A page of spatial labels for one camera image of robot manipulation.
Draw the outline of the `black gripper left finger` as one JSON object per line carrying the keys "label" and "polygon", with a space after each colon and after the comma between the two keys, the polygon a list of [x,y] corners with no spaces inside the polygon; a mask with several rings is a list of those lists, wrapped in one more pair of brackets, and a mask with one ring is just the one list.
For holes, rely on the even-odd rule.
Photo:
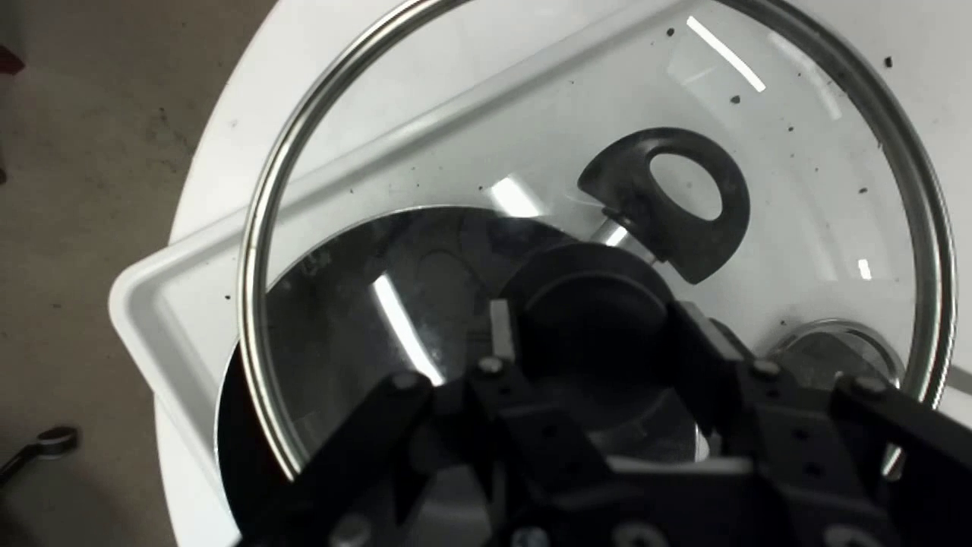
{"label": "black gripper left finger", "polygon": [[493,302],[488,303],[488,352],[484,364],[505,368],[514,360],[517,360],[514,311],[508,302]]}

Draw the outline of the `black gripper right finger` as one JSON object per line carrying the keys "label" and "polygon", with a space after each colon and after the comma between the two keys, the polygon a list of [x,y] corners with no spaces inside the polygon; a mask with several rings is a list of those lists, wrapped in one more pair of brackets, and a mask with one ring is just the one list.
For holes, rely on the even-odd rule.
{"label": "black gripper right finger", "polygon": [[746,348],[696,303],[670,303],[674,388],[697,426],[729,426],[740,413],[739,368]]}

